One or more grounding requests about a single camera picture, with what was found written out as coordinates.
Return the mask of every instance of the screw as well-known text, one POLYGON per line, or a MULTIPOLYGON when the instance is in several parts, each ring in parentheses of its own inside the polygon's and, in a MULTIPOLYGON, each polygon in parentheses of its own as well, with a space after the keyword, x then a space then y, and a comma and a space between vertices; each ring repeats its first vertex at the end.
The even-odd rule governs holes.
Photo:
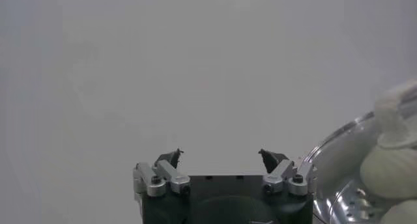
POLYGON ((271 185, 267 184, 267 185, 263 186, 263 191, 265 192, 265 194, 270 196, 274 192, 274 188, 271 185))
POLYGON ((180 189, 180 195, 182 195, 182 196, 189 196, 190 192, 191 192, 191 189, 190 189, 189 186, 183 186, 180 189))
POLYGON ((304 178, 300 174, 296 174, 293 177, 293 182, 294 183, 302 183, 303 181, 304 181, 304 178))
POLYGON ((151 178, 151 184, 159 184, 161 183, 162 178, 160 176, 153 176, 151 178))

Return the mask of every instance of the gray wall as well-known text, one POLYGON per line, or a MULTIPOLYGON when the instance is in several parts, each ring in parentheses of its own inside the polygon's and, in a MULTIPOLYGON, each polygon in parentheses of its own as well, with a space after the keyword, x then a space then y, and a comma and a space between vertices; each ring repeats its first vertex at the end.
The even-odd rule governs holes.
POLYGON ((1 223, 140 223, 131 168, 294 159, 417 74, 417 0, 0 0, 1 223))

